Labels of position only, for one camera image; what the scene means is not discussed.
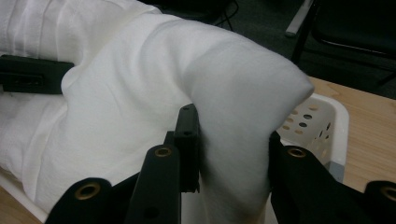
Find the white cloth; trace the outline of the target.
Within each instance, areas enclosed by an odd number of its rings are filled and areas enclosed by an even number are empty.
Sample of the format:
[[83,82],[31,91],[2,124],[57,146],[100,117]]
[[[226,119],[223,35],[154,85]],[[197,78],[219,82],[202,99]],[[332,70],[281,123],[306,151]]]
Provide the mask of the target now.
[[0,55],[61,62],[60,95],[0,91],[0,171],[50,210],[74,183],[119,183],[195,105],[202,191],[184,224],[259,224],[268,141],[313,92],[283,56],[138,0],[0,0]]

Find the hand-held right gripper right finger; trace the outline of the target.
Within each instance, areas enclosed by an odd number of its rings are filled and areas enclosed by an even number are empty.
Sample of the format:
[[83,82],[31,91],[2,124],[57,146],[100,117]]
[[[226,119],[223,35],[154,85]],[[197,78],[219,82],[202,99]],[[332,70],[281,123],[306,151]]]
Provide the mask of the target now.
[[269,140],[271,205],[278,224],[374,224],[307,149]]

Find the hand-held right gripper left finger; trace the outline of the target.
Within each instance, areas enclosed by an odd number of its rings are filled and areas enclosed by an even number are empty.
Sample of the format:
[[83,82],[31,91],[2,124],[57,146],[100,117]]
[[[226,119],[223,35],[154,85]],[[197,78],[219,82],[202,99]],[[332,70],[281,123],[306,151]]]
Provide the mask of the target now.
[[198,112],[184,105],[176,128],[147,152],[124,224],[181,224],[181,194],[200,188],[199,154]]

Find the white metal stand frame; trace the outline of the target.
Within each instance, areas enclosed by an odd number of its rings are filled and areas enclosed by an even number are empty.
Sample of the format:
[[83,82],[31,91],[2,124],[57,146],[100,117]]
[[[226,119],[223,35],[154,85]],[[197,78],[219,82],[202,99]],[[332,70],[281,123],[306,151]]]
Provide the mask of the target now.
[[302,24],[304,22],[305,17],[309,9],[311,8],[314,0],[304,0],[300,7],[298,8],[297,12],[295,13],[293,19],[291,20],[288,28],[285,31],[286,37],[294,37],[299,32]]

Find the white plastic basket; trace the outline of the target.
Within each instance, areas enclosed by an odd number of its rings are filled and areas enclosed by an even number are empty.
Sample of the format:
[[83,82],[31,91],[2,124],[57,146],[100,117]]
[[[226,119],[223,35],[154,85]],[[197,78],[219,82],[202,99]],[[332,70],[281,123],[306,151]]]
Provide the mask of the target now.
[[[344,179],[347,158],[349,115],[334,99],[313,93],[298,105],[277,130],[281,142],[310,150],[329,173],[340,183]],[[0,194],[7,192],[29,215],[24,220],[37,219],[42,224],[48,214],[24,194],[21,183],[11,174],[0,170]]]

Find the black folding chair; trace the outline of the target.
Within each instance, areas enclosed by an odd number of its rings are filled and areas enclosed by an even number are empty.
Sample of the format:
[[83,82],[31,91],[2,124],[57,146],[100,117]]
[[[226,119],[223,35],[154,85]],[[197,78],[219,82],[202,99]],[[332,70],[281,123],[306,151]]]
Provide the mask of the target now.
[[319,43],[396,61],[396,0],[312,0],[291,61],[313,36]]

